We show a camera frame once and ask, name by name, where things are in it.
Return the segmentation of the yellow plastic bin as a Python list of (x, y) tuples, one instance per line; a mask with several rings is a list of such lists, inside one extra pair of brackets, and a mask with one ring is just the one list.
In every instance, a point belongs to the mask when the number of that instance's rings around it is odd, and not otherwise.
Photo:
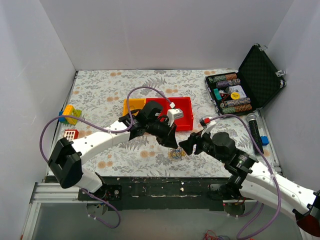
[[(141, 110), (146, 104), (146, 99), (145, 98), (130, 98), (128, 101), (129, 105), (129, 110)], [(123, 111), (122, 115), (125, 116), (129, 113), (128, 111), (128, 105), (127, 105), (127, 99), (124, 99), (123, 102)]]

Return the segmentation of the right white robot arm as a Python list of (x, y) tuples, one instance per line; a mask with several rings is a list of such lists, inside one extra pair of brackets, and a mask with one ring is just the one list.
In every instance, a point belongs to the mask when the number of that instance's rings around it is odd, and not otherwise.
[(308, 234), (320, 235), (320, 193), (302, 187), (269, 169), (254, 156), (236, 148), (226, 132), (192, 133), (179, 146), (188, 154), (206, 153), (224, 164), (231, 174), (226, 186), (232, 199), (240, 196), (280, 210)]

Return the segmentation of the yellow green blue block stack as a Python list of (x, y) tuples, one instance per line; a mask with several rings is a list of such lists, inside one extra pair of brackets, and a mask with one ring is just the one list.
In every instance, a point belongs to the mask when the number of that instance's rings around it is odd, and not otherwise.
[(82, 110), (75, 108), (71, 104), (67, 104), (66, 107), (59, 112), (60, 118), (58, 119), (58, 121), (65, 125), (75, 126), (78, 120), (69, 116), (79, 118), (81, 115), (82, 115)]

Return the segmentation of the black poker chip case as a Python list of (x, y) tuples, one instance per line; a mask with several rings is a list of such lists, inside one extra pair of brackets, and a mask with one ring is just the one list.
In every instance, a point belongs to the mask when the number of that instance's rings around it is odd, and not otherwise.
[(204, 82), (219, 115), (241, 116), (265, 107), (286, 86), (284, 74), (254, 44), (237, 70), (209, 75)]

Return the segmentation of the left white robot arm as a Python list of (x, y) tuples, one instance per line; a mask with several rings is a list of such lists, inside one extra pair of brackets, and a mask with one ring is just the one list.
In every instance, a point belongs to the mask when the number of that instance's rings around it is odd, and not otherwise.
[(127, 143), (148, 133), (167, 148), (177, 149), (175, 120), (184, 116), (174, 103), (166, 115), (163, 107), (155, 101), (142, 109), (132, 110), (107, 128), (88, 136), (69, 141), (63, 137), (57, 141), (49, 157), (48, 165), (63, 189), (78, 187), (85, 189), (95, 200), (106, 196), (102, 178), (83, 168), (83, 164), (97, 154), (118, 144)]

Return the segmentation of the small blue toy block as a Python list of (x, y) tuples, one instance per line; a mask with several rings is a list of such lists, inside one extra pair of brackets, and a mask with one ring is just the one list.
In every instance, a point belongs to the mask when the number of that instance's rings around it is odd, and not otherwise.
[(268, 137), (265, 135), (261, 136), (260, 139), (261, 139), (262, 146), (267, 146), (270, 143)]

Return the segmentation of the black microphone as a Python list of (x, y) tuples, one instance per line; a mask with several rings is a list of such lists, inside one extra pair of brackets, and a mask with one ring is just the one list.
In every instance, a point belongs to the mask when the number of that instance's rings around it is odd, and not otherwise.
[(258, 149), (264, 153), (256, 115), (254, 113), (248, 114), (246, 116), (246, 121), (248, 122), (250, 133), (254, 139), (254, 142), (258, 146)]

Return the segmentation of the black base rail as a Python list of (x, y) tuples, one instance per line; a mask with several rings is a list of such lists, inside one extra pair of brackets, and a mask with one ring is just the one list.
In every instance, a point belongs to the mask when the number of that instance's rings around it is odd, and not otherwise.
[(208, 209), (222, 211), (223, 202), (243, 205), (251, 197), (228, 190), (226, 177), (104, 176), (94, 195), (118, 211)]

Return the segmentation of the red plastic bin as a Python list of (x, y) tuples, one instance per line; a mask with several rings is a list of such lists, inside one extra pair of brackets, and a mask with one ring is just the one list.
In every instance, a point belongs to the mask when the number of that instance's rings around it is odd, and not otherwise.
[(157, 102), (162, 106), (163, 109), (160, 116), (167, 114), (167, 111), (170, 109), (170, 104), (165, 98), (163, 97), (162, 98), (146, 98), (146, 103), (149, 103), (152, 101)]
[(174, 121), (177, 132), (189, 132), (193, 130), (194, 115), (190, 97), (170, 97), (169, 100), (175, 104), (176, 109), (181, 109), (183, 117)]

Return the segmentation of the red white window block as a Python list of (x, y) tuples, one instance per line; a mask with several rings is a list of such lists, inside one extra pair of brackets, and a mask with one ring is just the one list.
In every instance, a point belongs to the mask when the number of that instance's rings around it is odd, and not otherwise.
[(73, 141), (79, 136), (79, 131), (77, 129), (66, 129), (63, 133), (63, 137), (68, 141)]

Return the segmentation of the aluminium frame rail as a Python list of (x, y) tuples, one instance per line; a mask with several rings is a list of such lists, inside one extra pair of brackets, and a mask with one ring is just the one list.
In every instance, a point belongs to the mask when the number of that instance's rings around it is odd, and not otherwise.
[(84, 219), (85, 202), (76, 187), (62, 189), (57, 183), (36, 183), (31, 194), (22, 240), (71, 239)]

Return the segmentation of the floral table mat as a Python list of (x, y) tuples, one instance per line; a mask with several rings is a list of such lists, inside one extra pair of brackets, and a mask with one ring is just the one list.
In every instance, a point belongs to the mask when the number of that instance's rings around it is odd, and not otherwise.
[[(82, 110), (84, 122), (74, 128), (80, 137), (107, 127), (123, 114), (124, 99), (190, 97), (193, 131), (201, 130), (200, 118), (216, 110), (205, 85), (213, 70), (81, 70), (68, 103)], [(145, 134), (99, 153), (84, 167), (101, 176), (227, 178), (223, 164), (204, 153), (186, 155), (181, 149), (159, 145)]]

